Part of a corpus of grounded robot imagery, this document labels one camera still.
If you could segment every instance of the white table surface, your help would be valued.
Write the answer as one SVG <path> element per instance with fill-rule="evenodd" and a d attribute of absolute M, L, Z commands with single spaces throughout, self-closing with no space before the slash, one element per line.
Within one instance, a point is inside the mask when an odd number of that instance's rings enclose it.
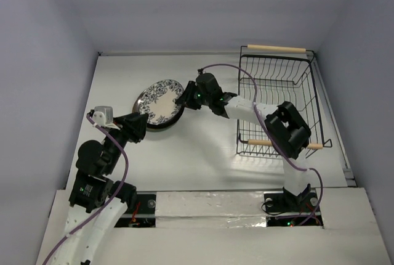
<path fill-rule="evenodd" d="M 236 54 L 99 57 L 86 110 L 81 114 L 99 105 L 112 106 L 114 116 L 128 114 L 139 94 L 159 80 L 174 79 L 185 87 L 189 80 L 195 80 L 197 69 L 212 63 L 238 65 L 238 60 Z M 224 91 L 237 92 L 237 70 L 221 67 L 212 68 L 210 72 Z M 342 171 L 344 158 L 334 127 L 324 112 L 322 119 L 325 136 L 334 140 L 334 146 L 312 155 L 308 165 L 319 170 L 324 186 L 343 187 L 347 185 Z M 77 172 L 78 148 L 89 139 L 101 141 L 103 135 L 84 118 L 68 190 Z M 281 160 L 237 155 L 236 121 L 216 116 L 207 107 L 198 111 L 185 109 L 175 126 L 163 132 L 148 132 L 139 144 L 128 143 L 126 153 L 130 160 L 127 182 L 137 186 L 139 191 L 279 189 L 283 186 Z M 123 166 L 121 157 L 110 176 L 113 180 L 121 179 Z M 310 182 L 318 186 L 313 173 Z"/>
<path fill-rule="evenodd" d="M 63 236 L 68 196 L 56 194 L 37 265 Z M 364 189 L 328 188 L 320 207 L 324 229 L 115 228 L 95 265 L 390 264 Z"/>

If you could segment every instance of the black and white plate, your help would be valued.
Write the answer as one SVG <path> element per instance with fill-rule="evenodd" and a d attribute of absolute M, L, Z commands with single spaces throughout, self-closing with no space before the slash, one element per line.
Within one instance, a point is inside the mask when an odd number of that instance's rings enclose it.
<path fill-rule="evenodd" d="M 184 107 L 175 104 L 183 94 L 182 85 L 175 80 L 156 82 L 144 90 L 133 107 L 133 112 L 149 114 L 148 128 L 164 129 L 178 121 Z"/>

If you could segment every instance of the wire basket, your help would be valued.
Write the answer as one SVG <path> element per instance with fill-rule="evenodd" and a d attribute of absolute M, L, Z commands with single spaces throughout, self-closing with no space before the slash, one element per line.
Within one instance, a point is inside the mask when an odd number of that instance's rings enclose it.
<path fill-rule="evenodd" d="M 255 79 L 259 91 L 257 102 L 279 105 L 285 100 L 292 102 L 311 129 L 310 142 L 332 147 L 330 139 L 324 139 L 320 107 L 311 61 L 296 57 L 244 54 L 241 46 L 239 66 Z M 254 96 L 252 80 L 244 73 L 238 73 L 238 95 L 245 99 Z M 276 158 L 273 147 L 249 145 L 248 140 L 268 140 L 261 126 L 238 120 L 236 151 L 240 155 Z M 316 150 L 307 149 L 306 157 Z"/>

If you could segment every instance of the decorative plate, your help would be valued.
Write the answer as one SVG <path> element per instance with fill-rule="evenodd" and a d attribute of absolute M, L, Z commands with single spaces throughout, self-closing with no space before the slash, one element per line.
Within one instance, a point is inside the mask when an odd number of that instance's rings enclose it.
<path fill-rule="evenodd" d="M 146 89 L 139 97 L 138 111 L 149 114 L 148 124 L 159 126 L 179 119 L 183 107 L 175 101 L 183 94 L 182 85 L 175 80 L 161 80 Z"/>

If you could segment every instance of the floral plate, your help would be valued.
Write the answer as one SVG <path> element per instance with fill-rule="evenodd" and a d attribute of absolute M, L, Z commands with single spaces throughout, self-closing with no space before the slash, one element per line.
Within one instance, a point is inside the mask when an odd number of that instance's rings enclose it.
<path fill-rule="evenodd" d="M 137 110 L 140 114 L 149 114 L 148 127 L 165 128 L 174 124 L 183 113 L 183 107 L 175 104 L 182 94 L 183 87 L 178 81 L 158 81 L 140 95 Z"/>

